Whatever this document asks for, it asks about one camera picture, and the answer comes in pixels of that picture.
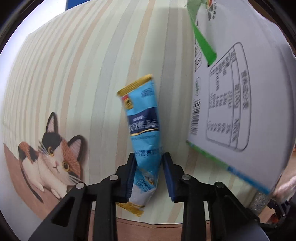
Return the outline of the person's left hand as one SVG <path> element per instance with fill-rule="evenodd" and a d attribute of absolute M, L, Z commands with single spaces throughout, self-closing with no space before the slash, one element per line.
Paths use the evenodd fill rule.
<path fill-rule="evenodd" d="M 295 194 L 296 176 L 279 186 L 273 193 L 273 199 L 278 203 L 283 203 Z"/>

